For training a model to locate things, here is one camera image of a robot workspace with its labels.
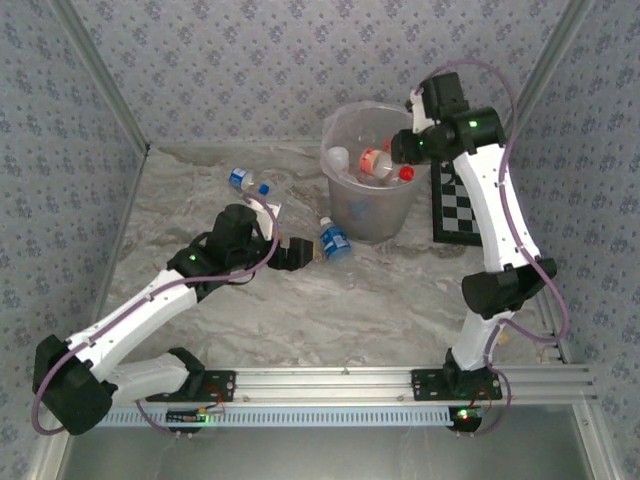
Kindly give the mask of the black white checkerboard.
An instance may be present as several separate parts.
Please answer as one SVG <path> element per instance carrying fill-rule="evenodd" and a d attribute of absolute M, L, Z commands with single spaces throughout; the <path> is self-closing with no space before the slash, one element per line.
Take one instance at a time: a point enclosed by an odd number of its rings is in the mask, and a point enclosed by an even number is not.
<path fill-rule="evenodd" d="M 431 164 L 432 228 L 436 243 L 481 247 L 467 190 L 452 165 Z"/>

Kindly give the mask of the blue label white cap bottle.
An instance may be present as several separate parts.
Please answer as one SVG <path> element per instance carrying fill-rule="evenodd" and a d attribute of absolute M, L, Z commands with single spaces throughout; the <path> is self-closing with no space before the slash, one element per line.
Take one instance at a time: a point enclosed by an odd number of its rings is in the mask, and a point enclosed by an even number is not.
<path fill-rule="evenodd" d="M 322 217 L 320 227 L 321 245 L 329 261 L 337 261 L 351 254 L 351 244 L 345 232 L 330 217 Z"/>

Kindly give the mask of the translucent plastic bin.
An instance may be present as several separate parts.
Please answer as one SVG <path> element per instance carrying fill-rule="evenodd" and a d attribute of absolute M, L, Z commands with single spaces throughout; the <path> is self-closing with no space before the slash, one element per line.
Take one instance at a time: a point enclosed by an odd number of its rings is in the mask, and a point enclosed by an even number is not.
<path fill-rule="evenodd" d="M 359 169 L 358 161 L 365 149 L 380 149 L 391 154 L 392 137 L 411 126 L 411 116 L 404 108 L 373 101 L 341 106 L 324 120 L 320 166 L 328 179 L 330 217 L 349 239 L 375 244 L 395 236 L 418 191 L 427 183 L 430 174 L 426 165 L 411 166 L 415 170 L 414 179 L 396 187 L 387 186 L 386 178 L 380 180 Z M 345 173 L 333 171 L 327 163 L 326 151 L 334 146 L 349 151 L 350 167 Z M 348 212 L 348 201 L 356 198 L 370 201 L 363 221 L 352 220 Z"/>

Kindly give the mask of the orange label plastic bottle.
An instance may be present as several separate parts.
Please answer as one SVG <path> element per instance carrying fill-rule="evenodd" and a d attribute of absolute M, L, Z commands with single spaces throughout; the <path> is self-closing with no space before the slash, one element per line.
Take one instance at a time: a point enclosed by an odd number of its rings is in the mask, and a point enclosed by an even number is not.
<path fill-rule="evenodd" d="M 363 174 L 380 180 L 389 177 L 394 169 L 391 154 L 374 148 L 367 148 L 362 152 L 358 165 Z"/>

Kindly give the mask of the grey metal panel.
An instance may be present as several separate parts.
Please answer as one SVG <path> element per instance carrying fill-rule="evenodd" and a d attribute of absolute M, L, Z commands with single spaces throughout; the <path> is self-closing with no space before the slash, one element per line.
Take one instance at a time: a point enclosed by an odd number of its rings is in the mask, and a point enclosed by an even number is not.
<path fill-rule="evenodd" d="M 620 480 L 587 416 L 516 406 L 494 432 L 446 427 L 232 427 L 172 439 L 99 428 L 69 441 L 56 480 Z"/>

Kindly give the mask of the green label plastic bottle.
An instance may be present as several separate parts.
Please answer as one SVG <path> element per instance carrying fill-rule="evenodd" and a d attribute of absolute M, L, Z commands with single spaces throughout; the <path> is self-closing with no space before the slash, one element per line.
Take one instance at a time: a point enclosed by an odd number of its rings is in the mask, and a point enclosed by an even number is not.
<path fill-rule="evenodd" d="M 342 146 L 334 146 L 326 151 L 326 160 L 331 169 L 337 173 L 345 173 L 350 167 L 349 151 Z"/>

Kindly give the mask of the slotted aluminium side rail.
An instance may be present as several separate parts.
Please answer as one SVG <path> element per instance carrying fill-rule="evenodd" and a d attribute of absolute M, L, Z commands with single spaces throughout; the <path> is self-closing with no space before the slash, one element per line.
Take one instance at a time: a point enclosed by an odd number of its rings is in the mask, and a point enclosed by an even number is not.
<path fill-rule="evenodd" d="M 534 304 L 544 335 L 557 337 L 563 326 L 564 316 L 555 297 L 547 290 L 543 290 L 534 298 Z M 567 347 L 568 344 L 565 340 L 557 340 L 552 344 L 545 345 L 543 347 L 542 362 L 570 364 L 572 358 Z"/>

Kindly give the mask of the aluminium frame post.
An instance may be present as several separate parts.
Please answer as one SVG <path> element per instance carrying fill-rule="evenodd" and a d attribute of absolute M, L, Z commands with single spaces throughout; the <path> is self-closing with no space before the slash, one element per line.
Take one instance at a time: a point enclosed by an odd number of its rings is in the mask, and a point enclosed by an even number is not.
<path fill-rule="evenodd" d="M 47 0 L 125 135 L 141 154 L 148 142 L 71 0 Z"/>
<path fill-rule="evenodd" d="M 506 125 L 508 133 L 513 128 L 518 132 L 531 116 L 537 101 L 542 97 L 595 3 L 596 0 L 566 0 L 559 19 L 518 94 L 516 116 L 511 116 Z"/>

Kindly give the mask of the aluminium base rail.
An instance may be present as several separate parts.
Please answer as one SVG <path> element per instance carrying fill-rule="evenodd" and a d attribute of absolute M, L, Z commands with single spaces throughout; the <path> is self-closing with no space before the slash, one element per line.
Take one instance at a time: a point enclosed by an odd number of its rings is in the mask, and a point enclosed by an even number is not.
<path fill-rule="evenodd" d="M 413 404 L 410 366 L 240 368 L 225 406 L 391 406 Z M 515 405 L 598 400 L 590 370 L 579 365 L 501 366 Z"/>

